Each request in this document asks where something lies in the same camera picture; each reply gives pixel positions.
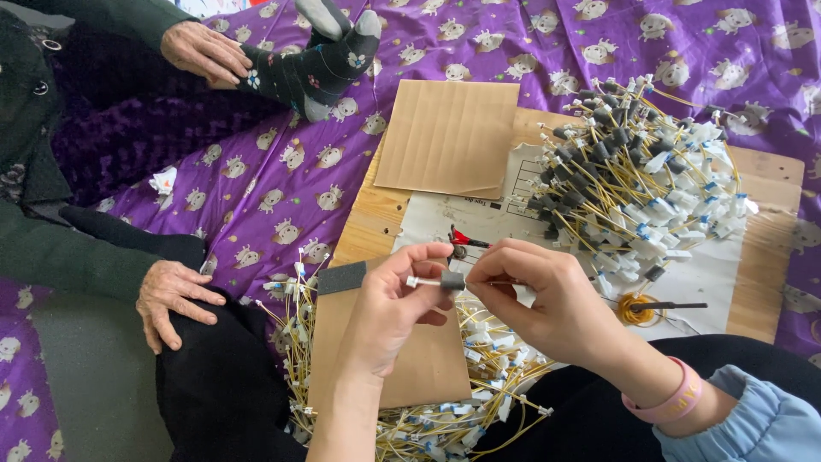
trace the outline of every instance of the pink wristband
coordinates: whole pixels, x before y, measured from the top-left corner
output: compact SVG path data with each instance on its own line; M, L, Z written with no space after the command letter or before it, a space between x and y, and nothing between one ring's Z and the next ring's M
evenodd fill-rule
M673 356L668 356L668 358L681 366L681 370L684 371L684 380L681 381L681 385L672 398L654 408L639 409L630 398L626 397L624 393L621 394L621 401L625 407L636 417L647 423L670 423L678 420L693 410L701 400L701 377L699 374L679 358Z

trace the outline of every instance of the elderly hand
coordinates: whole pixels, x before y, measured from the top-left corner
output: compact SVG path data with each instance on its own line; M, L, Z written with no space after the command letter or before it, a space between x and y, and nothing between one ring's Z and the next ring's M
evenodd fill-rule
M342 337L341 368L384 378L393 371L414 324L445 324L447 318L433 308L450 309L451 292L431 285L412 289L405 281L410 275L438 278L447 268L429 260L452 252L453 246L446 243L406 246L365 276Z
M510 279L535 290L532 307L517 302L510 286L484 284ZM482 255L465 281L491 314L556 361L596 372L633 341L570 254L506 238Z
M160 338L171 349L178 350L182 346L182 339L168 319L168 310L174 310L204 324L217 323L217 317L212 312L207 312L184 299L196 298L213 305L224 305L225 298L222 295L199 286L210 281L211 276L203 276L178 261L162 260L151 266L140 287L137 312L143 318L145 339L154 354L163 351Z
M240 44L195 21L172 25L163 34L160 53L176 68L208 78L240 83L252 66Z

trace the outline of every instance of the dark green cardigan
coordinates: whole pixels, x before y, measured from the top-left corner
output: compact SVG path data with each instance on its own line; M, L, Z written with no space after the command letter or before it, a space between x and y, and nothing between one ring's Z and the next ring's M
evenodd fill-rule
M11 1L141 40L157 51L169 27L196 21L168 0ZM90 239L21 211L21 204L71 196L50 146L62 99L29 33L24 21L0 8L0 276L134 302L159 256ZM40 82L50 89L44 95L34 93Z

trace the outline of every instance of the wooden board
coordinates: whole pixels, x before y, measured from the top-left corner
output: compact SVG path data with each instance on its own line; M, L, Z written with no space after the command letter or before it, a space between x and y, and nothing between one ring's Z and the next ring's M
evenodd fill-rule
M557 127L576 121L566 115L517 109L511 147L522 142L541 144L538 122ZM380 143L334 250L331 266L387 255L401 232L402 217L412 192L374 186L381 150ZM732 153L743 189L759 203L761 211L747 220L727 333L772 343L781 312L781 291L790 258L804 163L742 148L732 148Z

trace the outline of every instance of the light blue sleeve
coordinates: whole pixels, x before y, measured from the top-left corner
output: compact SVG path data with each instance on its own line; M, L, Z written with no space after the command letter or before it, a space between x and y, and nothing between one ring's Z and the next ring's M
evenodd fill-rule
M653 427L667 462L821 460L821 417L809 403L735 366L707 381L738 404L724 422L690 437L671 438Z

